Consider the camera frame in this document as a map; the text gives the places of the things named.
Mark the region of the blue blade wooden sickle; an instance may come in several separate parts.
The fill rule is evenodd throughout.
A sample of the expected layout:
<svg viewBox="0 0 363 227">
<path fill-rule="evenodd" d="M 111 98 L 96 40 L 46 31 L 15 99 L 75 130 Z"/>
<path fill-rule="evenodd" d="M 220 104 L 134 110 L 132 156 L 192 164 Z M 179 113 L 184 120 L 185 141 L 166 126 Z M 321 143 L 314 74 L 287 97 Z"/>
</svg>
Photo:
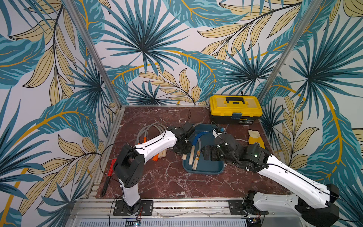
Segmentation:
<svg viewBox="0 0 363 227">
<path fill-rule="evenodd" d="M 205 139 L 205 136 L 206 135 L 209 135 L 209 132 L 206 132 L 206 131 L 202 131 L 202 132 L 199 132 L 197 133 L 193 140 L 192 140 L 192 148 L 191 148 L 191 153 L 190 153 L 190 157 L 189 157 L 189 161 L 188 161 L 188 164 L 189 165 L 193 165 L 194 163 L 194 160 L 195 160 L 195 157 L 196 157 L 196 154 L 197 154 L 197 151 L 198 151 L 198 138 L 200 138 L 201 140 L 201 152 L 203 151 L 203 141 Z"/>
</svg>

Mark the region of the wooden sickle yellow label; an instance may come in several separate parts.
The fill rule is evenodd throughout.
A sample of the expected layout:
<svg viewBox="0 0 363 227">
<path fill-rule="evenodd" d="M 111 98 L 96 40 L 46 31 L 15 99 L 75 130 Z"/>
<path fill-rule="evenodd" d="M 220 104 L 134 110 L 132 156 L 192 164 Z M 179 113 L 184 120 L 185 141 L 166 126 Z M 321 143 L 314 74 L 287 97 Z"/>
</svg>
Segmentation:
<svg viewBox="0 0 363 227">
<path fill-rule="evenodd" d="M 197 151 L 197 154 L 196 154 L 196 157 L 195 157 L 193 166 L 192 166 L 192 169 L 193 170 L 196 170 L 197 169 L 198 162 L 199 162 L 199 158 L 200 158 L 200 154 L 201 154 L 201 140 L 200 140 L 200 138 L 198 138 L 198 146 L 199 146 L 198 147 L 198 151 Z"/>
</svg>

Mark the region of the teal plastic tray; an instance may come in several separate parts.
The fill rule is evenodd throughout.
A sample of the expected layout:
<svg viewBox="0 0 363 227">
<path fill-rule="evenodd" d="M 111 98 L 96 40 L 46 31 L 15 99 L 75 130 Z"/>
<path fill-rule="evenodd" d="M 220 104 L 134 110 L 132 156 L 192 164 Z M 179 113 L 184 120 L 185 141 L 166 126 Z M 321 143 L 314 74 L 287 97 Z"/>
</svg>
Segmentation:
<svg viewBox="0 0 363 227">
<path fill-rule="evenodd" d="M 215 125 L 210 124 L 199 124 L 195 127 L 194 134 L 189 138 L 189 141 L 192 142 L 194 136 L 202 131 L 209 132 L 209 134 L 213 135 L 213 129 L 216 128 Z M 223 161 L 207 161 L 204 159 L 203 154 L 201 152 L 200 159 L 198 162 L 198 166 L 196 170 L 192 169 L 192 166 L 188 164 L 190 153 L 187 154 L 187 159 L 182 161 L 182 166 L 184 170 L 188 173 L 193 174 L 201 174 L 201 175 L 219 175 L 224 171 L 224 163 Z"/>
</svg>

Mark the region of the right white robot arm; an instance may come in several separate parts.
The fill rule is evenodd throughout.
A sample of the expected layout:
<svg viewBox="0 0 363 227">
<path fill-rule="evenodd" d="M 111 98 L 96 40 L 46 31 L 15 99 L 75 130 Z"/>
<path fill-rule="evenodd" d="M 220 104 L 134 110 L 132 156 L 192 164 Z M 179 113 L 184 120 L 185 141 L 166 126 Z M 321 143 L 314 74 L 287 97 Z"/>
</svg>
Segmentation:
<svg viewBox="0 0 363 227">
<path fill-rule="evenodd" d="M 242 145 L 232 135 L 218 133 L 207 139 L 211 161 L 223 161 L 245 171 L 267 177 L 291 192 L 291 195 L 271 195 L 249 191 L 237 212 L 265 215 L 282 212 L 300 216 L 315 227 L 331 227 L 339 219 L 339 189 L 333 184 L 321 184 L 285 165 L 258 143 Z"/>
</svg>

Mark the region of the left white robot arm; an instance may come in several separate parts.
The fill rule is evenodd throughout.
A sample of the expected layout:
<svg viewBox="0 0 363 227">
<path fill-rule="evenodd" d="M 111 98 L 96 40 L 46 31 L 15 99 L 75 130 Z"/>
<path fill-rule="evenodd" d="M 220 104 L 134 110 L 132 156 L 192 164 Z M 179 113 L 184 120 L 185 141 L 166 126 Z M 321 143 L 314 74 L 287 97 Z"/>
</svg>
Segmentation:
<svg viewBox="0 0 363 227">
<path fill-rule="evenodd" d="M 121 184 L 123 201 L 128 207 L 133 208 L 140 204 L 138 182 L 143 175 L 144 165 L 154 156 L 169 148 L 182 154 L 194 131 L 193 124 L 186 122 L 181 127 L 167 127 L 159 136 L 145 143 L 123 146 L 113 166 L 113 171 Z"/>
</svg>

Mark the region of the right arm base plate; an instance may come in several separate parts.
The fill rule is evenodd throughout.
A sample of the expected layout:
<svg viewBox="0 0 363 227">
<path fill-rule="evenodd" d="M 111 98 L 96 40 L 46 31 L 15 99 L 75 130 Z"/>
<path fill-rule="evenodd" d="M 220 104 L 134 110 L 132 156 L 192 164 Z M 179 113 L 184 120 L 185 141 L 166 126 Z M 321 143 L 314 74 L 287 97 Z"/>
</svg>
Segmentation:
<svg viewBox="0 0 363 227">
<path fill-rule="evenodd" d="M 268 211 L 258 210 L 251 201 L 245 200 L 228 200 L 228 206 L 231 215 L 268 215 Z"/>
</svg>

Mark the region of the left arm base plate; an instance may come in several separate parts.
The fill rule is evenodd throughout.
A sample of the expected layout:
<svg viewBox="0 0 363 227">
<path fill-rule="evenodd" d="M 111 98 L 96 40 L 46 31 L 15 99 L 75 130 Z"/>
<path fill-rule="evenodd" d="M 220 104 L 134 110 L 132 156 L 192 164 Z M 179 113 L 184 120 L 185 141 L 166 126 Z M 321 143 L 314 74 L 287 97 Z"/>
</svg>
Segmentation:
<svg viewBox="0 0 363 227">
<path fill-rule="evenodd" d="M 153 200 L 139 200 L 133 206 L 129 206 L 124 200 L 115 203 L 114 216 L 151 216 L 153 213 Z"/>
</svg>

